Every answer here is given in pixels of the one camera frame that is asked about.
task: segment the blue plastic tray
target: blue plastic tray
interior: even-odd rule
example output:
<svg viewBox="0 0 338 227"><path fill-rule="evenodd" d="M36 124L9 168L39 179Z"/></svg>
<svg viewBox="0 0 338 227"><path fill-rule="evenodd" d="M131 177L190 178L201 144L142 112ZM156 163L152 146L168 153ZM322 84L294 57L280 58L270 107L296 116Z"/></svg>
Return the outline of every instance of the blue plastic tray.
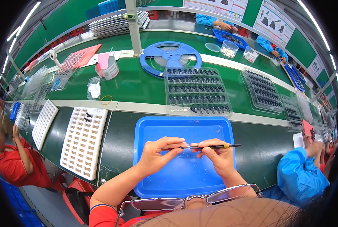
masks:
<svg viewBox="0 0 338 227"><path fill-rule="evenodd" d="M222 34L227 34L229 36L235 37L236 39L238 39L239 41L241 41L243 43L243 46L235 43L238 46L238 48L246 49L246 47L248 47L248 44L243 40L243 38L241 38L239 36L235 36L234 34L231 34L229 32L225 32L223 30L218 30L218 29L212 29L212 31L214 32L214 34L217 37L218 41L220 41L221 43L223 43L223 41L227 40L225 38L222 38L221 35Z"/></svg>
<svg viewBox="0 0 338 227"><path fill-rule="evenodd" d="M306 83L306 80L305 80L302 76L300 76L300 75L298 74L298 69L296 69L295 66L293 66L293 65L291 66L291 68L292 68L292 70L294 70L294 72L295 72L296 76L298 77L298 79L299 79L301 82Z"/></svg>
<svg viewBox="0 0 338 227"><path fill-rule="evenodd" d="M298 83L296 82L295 78L293 77L292 73L293 72L295 75L296 73L294 72L294 70L292 68L290 68L289 66L285 65L285 69L287 71L287 73L289 74L291 80L293 81L293 83L295 84L295 87L299 89L299 91L304 92L305 90L301 87L299 87Z"/></svg>
<svg viewBox="0 0 338 227"><path fill-rule="evenodd" d="M147 141L164 136L185 138L188 144L213 138L234 144L232 126L225 117L143 117L136 123L133 164L140 160ZM206 156L198 159L197 154L185 149L159 172L140 181L135 193L141 198L187 197L224 189L212 161ZM237 169L235 149L233 158Z"/></svg>

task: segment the clear plastic cup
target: clear plastic cup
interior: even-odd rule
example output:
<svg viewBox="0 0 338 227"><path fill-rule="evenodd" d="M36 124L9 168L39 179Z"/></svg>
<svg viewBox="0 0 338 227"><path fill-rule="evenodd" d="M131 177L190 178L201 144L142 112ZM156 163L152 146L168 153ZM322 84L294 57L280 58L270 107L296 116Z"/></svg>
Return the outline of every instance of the clear plastic cup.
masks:
<svg viewBox="0 0 338 227"><path fill-rule="evenodd" d="M235 43L232 43L228 40L223 41L221 53L228 57L228 58L234 58L236 56L236 53L238 51L238 46Z"/></svg>
<svg viewBox="0 0 338 227"><path fill-rule="evenodd" d="M256 60L256 58L259 56L259 54L252 49L251 47L246 47L246 49L244 50L243 53L243 57L249 61L249 62L254 62Z"/></svg>

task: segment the instruction sheet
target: instruction sheet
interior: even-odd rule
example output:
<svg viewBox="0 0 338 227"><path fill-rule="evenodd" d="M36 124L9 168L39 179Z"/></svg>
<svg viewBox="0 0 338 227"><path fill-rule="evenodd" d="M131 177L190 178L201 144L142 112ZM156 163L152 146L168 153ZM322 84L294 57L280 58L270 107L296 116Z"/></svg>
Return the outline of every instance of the instruction sheet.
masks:
<svg viewBox="0 0 338 227"><path fill-rule="evenodd" d="M200 9L241 22L248 0L184 0L183 7Z"/></svg>
<svg viewBox="0 0 338 227"><path fill-rule="evenodd" d="M295 25L275 8L274 3L263 1L253 28L285 47L294 33Z"/></svg>

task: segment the white foam tray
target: white foam tray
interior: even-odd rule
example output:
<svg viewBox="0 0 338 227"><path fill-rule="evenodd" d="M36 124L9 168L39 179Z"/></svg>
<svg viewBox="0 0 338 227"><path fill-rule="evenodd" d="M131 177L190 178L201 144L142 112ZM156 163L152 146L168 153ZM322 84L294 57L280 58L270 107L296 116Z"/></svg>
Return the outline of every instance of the white foam tray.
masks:
<svg viewBox="0 0 338 227"><path fill-rule="evenodd" d="M74 107L64 138L61 166L85 179L95 179L107 114L108 110L104 109Z"/></svg>
<svg viewBox="0 0 338 227"><path fill-rule="evenodd" d="M41 150L48 130L57 115L58 108L48 99L40 111L32 131L33 140L38 150Z"/></svg>

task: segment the poster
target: poster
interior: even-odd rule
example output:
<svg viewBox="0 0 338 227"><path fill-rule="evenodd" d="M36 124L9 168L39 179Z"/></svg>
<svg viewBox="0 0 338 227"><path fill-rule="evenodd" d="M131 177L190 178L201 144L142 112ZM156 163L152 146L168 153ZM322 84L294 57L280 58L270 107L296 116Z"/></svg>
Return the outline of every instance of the poster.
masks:
<svg viewBox="0 0 338 227"><path fill-rule="evenodd" d="M241 22L248 0L184 0L183 7L200 9Z"/></svg>
<svg viewBox="0 0 338 227"><path fill-rule="evenodd" d="M321 73L321 71L323 71L324 67L323 64L320 60L320 57L316 56L313 60L313 62L310 64L310 66L308 67L308 72L311 75L314 75L315 78L317 79L317 77L319 76L319 74Z"/></svg>
<svg viewBox="0 0 338 227"><path fill-rule="evenodd" d="M272 2L262 2L253 28L285 47L294 33L295 25L286 18L287 15L285 16L274 6Z"/></svg>

